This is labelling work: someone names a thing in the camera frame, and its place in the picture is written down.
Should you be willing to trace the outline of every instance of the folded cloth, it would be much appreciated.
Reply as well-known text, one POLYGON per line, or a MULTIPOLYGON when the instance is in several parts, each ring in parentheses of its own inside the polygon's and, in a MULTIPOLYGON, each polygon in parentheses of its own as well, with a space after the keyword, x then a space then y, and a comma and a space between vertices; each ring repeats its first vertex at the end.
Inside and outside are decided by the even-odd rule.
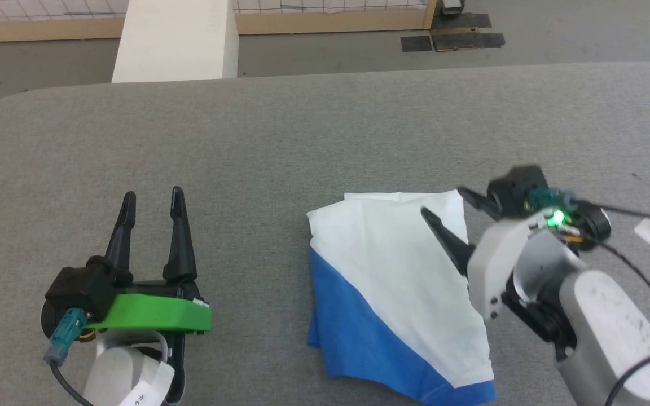
POLYGON ((482 317, 420 215, 467 241, 457 192, 346 193, 310 211, 315 311, 308 344, 329 376, 376 381, 429 405, 495 400, 482 317))

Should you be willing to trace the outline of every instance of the teal connector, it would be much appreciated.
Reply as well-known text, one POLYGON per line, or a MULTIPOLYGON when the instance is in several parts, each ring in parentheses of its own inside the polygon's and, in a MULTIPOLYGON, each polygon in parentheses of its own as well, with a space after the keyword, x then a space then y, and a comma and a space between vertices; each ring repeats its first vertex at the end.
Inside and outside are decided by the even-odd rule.
POLYGON ((565 211, 573 211, 577 208, 576 196, 559 188, 537 188, 528 192, 528 203, 532 211, 557 206, 565 211))
POLYGON ((77 337, 82 334, 85 324, 87 324, 85 311, 80 308, 67 310, 56 330, 54 330, 54 334, 49 339, 51 346, 44 354, 44 362, 49 364, 54 361, 57 367, 61 367, 64 360, 67 359, 69 348, 72 347, 77 337))

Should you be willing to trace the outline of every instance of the gray robot arm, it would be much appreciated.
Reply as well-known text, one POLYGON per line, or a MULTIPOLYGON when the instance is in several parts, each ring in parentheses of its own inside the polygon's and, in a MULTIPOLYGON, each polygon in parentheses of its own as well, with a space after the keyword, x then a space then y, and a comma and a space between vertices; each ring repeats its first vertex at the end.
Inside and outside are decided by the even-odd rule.
MULTIPOLYGON (((472 192, 462 195, 473 203, 472 192)), ((578 247, 563 240, 552 220, 557 208, 502 215, 504 206, 507 210, 501 203, 486 210, 497 222, 475 246, 455 241, 426 208, 423 217, 467 276, 470 301, 485 321, 504 306, 513 311, 553 343, 555 367, 576 404, 603 406, 619 378, 650 357, 650 322, 616 281, 591 269, 578 257, 578 247)), ((650 363, 625 382, 611 404, 650 406, 650 363)))

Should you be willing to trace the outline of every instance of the gray floor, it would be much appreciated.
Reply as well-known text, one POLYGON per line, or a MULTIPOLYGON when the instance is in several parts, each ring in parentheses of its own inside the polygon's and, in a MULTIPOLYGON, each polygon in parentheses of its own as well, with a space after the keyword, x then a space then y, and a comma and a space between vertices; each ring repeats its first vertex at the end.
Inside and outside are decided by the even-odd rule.
MULTIPOLYGON (((413 33, 299 34, 240 39, 242 77, 588 61, 650 61, 646 0, 468 0, 488 13, 502 49, 403 53, 413 33)), ((118 41, 0 44, 0 98, 42 87, 109 82, 118 41)))

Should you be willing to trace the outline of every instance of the gray table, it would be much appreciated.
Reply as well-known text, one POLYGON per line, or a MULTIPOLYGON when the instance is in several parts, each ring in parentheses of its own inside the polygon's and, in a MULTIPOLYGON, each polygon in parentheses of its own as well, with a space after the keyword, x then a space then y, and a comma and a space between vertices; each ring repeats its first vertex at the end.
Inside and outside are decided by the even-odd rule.
MULTIPOLYGON (((170 188, 183 187, 212 333, 188 340, 184 404, 410 404, 327 378, 305 345, 313 298, 305 213, 343 192, 485 188, 539 162, 553 185, 650 209, 650 64, 382 72, 92 85, 0 100, 0 405, 72 404, 41 362, 39 309, 65 265, 101 254, 138 194, 132 270, 161 275, 170 188)), ((612 243, 650 275, 634 219, 612 243)), ((469 234, 488 221, 467 211, 469 234)), ((650 293, 606 253, 650 316, 650 293)), ((488 324, 500 404, 572 404, 548 345, 488 324)), ((64 375, 82 388, 93 345, 64 375)))

